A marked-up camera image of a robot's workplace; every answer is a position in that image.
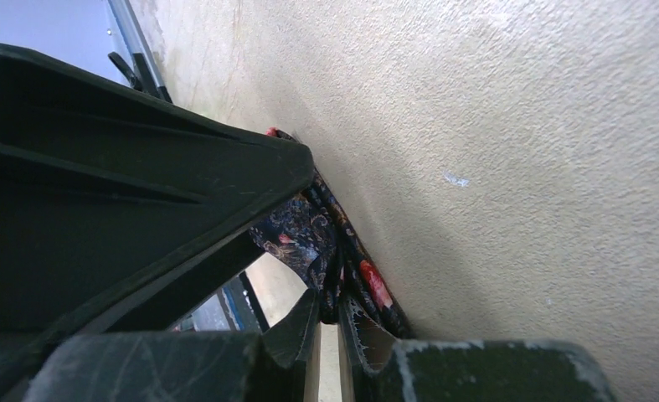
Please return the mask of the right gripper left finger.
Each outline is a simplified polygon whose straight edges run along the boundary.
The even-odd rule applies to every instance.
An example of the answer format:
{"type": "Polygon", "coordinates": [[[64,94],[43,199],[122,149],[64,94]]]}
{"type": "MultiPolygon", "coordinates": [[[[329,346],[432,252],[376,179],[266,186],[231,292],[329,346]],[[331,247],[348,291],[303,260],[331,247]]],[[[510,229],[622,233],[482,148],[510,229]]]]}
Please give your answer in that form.
{"type": "Polygon", "coordinates": [[[306,291],[265,333],[119,332],[71,338],[26,401],[315,401],[319,297],[306,291]]]}

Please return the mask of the dark floral patterned tie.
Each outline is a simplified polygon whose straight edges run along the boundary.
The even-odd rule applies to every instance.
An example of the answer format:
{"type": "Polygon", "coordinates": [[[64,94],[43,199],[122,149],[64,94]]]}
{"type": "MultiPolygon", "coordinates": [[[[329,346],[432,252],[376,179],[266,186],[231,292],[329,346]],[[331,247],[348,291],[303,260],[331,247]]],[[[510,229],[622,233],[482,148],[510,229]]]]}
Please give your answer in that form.
{"type": "Polygon", "coordinates": [[[249,233],[257,246],[319,294],[323,323],[338,322],[340,299],[347,293],[393,336],[414,337],[408,318],[319,172],[307,188],[252,226],[249,233]]]}

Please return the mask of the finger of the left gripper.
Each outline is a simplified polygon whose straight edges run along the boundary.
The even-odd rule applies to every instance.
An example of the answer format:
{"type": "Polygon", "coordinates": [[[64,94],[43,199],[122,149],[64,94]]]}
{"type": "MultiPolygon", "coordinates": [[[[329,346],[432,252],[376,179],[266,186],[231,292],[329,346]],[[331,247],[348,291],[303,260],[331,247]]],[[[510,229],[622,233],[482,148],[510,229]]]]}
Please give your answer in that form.
{"type": "Polygon", "coordinates": [[[312,174],[304,145],[0,44],[0,401],[71,338],[174,332],[312,174]]]}

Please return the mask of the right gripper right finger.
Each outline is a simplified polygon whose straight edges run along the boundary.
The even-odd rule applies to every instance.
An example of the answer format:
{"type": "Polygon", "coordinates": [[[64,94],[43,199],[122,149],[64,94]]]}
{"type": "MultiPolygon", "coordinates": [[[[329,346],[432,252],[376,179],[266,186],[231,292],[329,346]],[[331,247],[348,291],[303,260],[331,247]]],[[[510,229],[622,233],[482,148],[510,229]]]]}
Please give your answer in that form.
{"type": "Polygon", "coordinates": [[[600,365],[557,340],[397,339],[352,298],[339,307],[348,401],[614,401],[600,365]]]}

